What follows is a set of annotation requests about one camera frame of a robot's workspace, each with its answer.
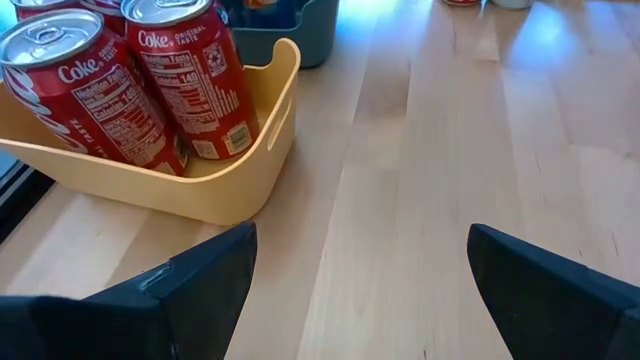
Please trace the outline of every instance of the teal storage bin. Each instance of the teal storage bin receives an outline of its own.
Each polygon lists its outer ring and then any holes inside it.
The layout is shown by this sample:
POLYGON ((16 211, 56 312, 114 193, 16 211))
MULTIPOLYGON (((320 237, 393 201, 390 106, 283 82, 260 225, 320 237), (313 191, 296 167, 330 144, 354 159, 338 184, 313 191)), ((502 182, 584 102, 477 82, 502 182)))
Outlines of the teal storage bin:
MULTIPOLYGON (((273 46, 283 37, 293 40, 298 45, 302 55, 300 63, 302 68, 319 66, 329 57, 336 32, 339 0, 294 1, 298 20, 294 28, 236 27, 233 29, 243 64, 254 66, 269 64, 273 46)), ((223 0, 222 3, 227 9, 232 9, 238 5, 238 0, 223 0)))

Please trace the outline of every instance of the aluminum can top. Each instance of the aluminum can top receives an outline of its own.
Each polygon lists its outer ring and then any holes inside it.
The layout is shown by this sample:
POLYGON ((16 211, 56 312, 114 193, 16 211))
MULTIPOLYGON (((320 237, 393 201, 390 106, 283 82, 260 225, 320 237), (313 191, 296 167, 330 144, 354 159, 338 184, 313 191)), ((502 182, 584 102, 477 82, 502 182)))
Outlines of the aluminum can top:
POLYGON ((54 10, 19 22, 0 36, 0 63, 18 68, 50 65, 89 47, 100 35, 101 15, 54 10))

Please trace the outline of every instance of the nutrition facts label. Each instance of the nutrition facts label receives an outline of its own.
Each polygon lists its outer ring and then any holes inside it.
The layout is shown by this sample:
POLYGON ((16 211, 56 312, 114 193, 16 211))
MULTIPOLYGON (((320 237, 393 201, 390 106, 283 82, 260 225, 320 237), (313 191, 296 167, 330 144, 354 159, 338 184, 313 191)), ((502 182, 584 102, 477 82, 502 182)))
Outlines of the nutrition facts label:
POLYGON ((205 69, 190 51, 141 55, 185 132, 214 131, 220 126, 219 119, 240 105, 235 91, 213 86, 205 71, 216 76, 226 69, 224 54, 217 44, 203 50, 205 69))
POLYGON ((89 84, 72 90, 93 120, 124 157, 138 166, 149 164, 167 141, 154 119, 143 90, 121 65, 89 84))

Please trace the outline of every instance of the can lid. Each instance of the can lid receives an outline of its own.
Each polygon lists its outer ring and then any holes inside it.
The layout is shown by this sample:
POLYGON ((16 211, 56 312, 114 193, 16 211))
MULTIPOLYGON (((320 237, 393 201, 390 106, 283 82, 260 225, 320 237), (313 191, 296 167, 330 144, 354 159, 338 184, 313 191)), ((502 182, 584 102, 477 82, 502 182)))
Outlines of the can lid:
POLYGON ((49 9, 62 4, 71 4, 78 0, 11 0, 11 3, 20 8, 49 9))
POLYGON ((102 16, 63 9, 19 22, 0 36, 0 63, 13 67, 45 66, 91 45, 103 28, 102 16))
POLYGON ((148 26, 166 26, 192 19, 205 12, 212 0, 124 0, 127 20, 148 26))

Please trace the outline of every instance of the red object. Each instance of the red object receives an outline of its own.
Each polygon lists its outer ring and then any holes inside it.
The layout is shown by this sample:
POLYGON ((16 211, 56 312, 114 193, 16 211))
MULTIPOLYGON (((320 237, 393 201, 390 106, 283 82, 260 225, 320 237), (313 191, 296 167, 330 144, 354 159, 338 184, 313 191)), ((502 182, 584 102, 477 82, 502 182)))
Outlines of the red object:
POLYGON ((7 88, 72 150, 184 173, 185 148, 147 96, 148 84, 120 36, 102 31, 87 49, 67 59, 3 68, 7 88))
POLYGON ((478 5, 481 0, 442 0, 443 2, 452 6, 473 6, 478 5))
POLYGON ((48 0, 38 4, 35 2, 12 1, 16 7, 16 18, 18 21, 28 19, 32 16, 40 15, 52 10, 60 9, 82 9, 80 0, 48 0))
POLYGON ((199 15, 166 26, 134 22, 125 11, 127 42, 192 149, 207 159, 238 155, 260 133, 242 64, 218 11, 210 3, 199 15))
POLYGON ((104 17, 104 25, 120 36, 124 36, 126 19, 120 11, 121 0, 80 0, 86 9, 104 17))

